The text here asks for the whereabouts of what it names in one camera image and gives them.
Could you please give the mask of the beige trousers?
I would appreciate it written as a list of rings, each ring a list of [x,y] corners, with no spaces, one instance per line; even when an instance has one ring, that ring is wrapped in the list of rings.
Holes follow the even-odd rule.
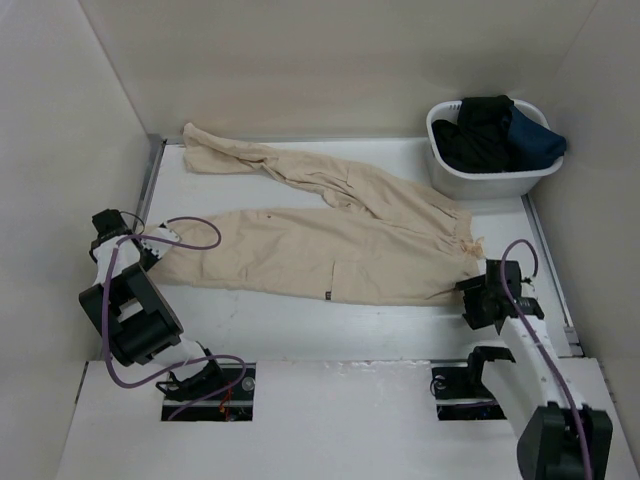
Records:
[[[384,306],[448,306],[484,252],[471,214],[426,185],[328,155],[217,137],[187,124],[194,174],[263,171],[321,208],[236,210],[180,220],[182,247],[152,269],[163,284]]]

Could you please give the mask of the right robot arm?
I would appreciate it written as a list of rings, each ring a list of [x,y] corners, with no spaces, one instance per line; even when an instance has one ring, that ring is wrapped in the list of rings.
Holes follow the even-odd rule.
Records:
[[[590,407],[562,372],[533,297],[524,294],[520,266],[489,260],[484,274],[457,283],[474,330],[493,327],[503,344],[478,346],[468,357],[464,384],[490,394],[517,438],[516,460],[524,479],[602,479],[613,424]]]

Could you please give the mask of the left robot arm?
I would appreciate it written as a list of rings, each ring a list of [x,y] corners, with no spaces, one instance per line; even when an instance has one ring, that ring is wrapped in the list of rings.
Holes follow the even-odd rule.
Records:
[[[167,379],[152,379],[168,400],[210,399],[226,384],[224,372],[202,344],[183,337],[184,328],[149,276],[173,247],[186,244],[166,221],[149,233],[136,232],[124,212],[106,209],[92,217],[97,237],[89,255],[97,266],[79,303],[106,341],[105,356],[124,367],[154,363]]]

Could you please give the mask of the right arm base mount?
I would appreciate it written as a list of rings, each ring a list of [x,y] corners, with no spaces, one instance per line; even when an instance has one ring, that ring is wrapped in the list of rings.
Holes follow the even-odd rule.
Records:
[[[494,396],[471,379],[463,362],[435,363],[430,392],[439,421],[492,421],[506,417]]]

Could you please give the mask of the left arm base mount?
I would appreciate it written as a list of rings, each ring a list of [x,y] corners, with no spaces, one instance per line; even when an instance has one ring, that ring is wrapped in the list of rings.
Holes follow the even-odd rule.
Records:
[[[255,363],[249,363],[241,382],[230,389],[211,396],[190,407],[181,408],[191,401],[191,398],[199,398],[203,393],[197,392],[187,396],[184,400],[176,400],[170,393],[176,385],[170,379],[157,382],[156,389],[162,395],[161,420],[163,422],[249,422],[253,419],[254,395],[256,392]]]

